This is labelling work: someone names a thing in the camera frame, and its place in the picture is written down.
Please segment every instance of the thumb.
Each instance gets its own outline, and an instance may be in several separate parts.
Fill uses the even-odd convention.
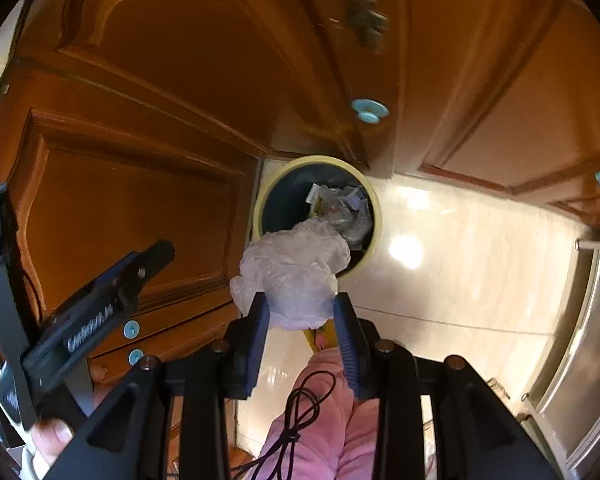
[[[39,422],[31,428],[31,439],[49,465],[55,462],[73,437],[71,428],[58,418]]]

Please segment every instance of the pink pants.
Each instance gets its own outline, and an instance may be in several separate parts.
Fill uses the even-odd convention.
[[[315,354],[302,370],[294,388],[308,374],[326,370],[336,376],[333,393],[320,404],[320,415],[313,424],[300,432],[296,443],[292,480],[370,480],[376,452],[378,430],[378,400],[358,403],[347,386],[339,348],[329,348]],[[305,387],[318,398],[333,384],[327,374],[311,377]],[[310,407],[305,397],[300,400],[299,413]],[[260,455],[264,455],[280,436],[284,427],[284,414],[271,423],[267,440]],[[280,452],[274,453],[258,473],[256,480],[267,480]],[[288,472],[288,454],[282,466],[282,478]]]

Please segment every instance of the tile floor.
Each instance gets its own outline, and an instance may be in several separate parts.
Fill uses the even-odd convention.
[[[266,161],[261,182],[282,164]],[[496,378],[516,413],[554,336],[572,279],[573,242],[586,227],[435,182],[369,180],[381,203],[381,237],[340,289],[382,337],[436,360],[460,354],[485,380]],[[238,406],[239,446],[260,452],[310,355],[301,332],[270,330],[258,386]]]

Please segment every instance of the trash can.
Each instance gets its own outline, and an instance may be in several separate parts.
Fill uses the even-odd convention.
[[[360,269],[371,255],[382,229],[378,197],[369,181],[352,165],[332,156],[310,155],[296,158],[280,168],[265,183],[253,212],[253,238],[264,233],[290,230],[307,219],[310,204],[305,202],[312,185],[359,187],[368,199],[373,227],[362,241],[361,251],[351,251],[351,261],[338,274],[341,277]]]

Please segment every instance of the black drawstring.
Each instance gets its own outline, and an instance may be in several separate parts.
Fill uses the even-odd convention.
[[[329,391],[320,399],[308,388],[304,385],[306,382],[313,376],[318,374],[327,374],[330,375],[333,379],[333,384]],[[331,372],[327,372],[325,370],[316,370],[315,372],[311,372],[307,377],[302,380],[300,386],[291,391],[289,396],[286,399],[285,406],[285,425],[280,433],[278,439],[273,443],[273,446],[261,457],[253,460],[252,462],[247,462],[246,464],[242,464],[238,467],[234,467],[231,471],[237,471],[233,480],[240,479],[249,469],[255,466],[255,471],[253,472],[253,476],[251,480],[255,480],[256,476],[262,469],[262,466],[267,461],[269,457],[271,457],[275,452],[280,450],[280,456],[278,457],[278,461],[276,462],[276,466],[273,468],[273,471],[267,478],[267,480],[273,480],[274,477],[277,477],[277,480],[282,480],[282,462],[285,458],[286,448],[290,446],[289,449],[289,469],[286,474],[286,480],[290,480],[291,473],[294,468],[294,454],[296,452],[296,442],[300,438],[300,431],[304,430],[308,425],[313,424],[315,420],[320,415],[320,404],[324,402],[324,399],[329,397],[336,387],[336,376]],[[299,415],[300,411],[300,400],[302,396],[307,397],[311,402],[311,406],[302,414]],[[311,413],[311,416],[304,420],[304,418]],[[293,424],[291,423],[291,415],[295,415]]]

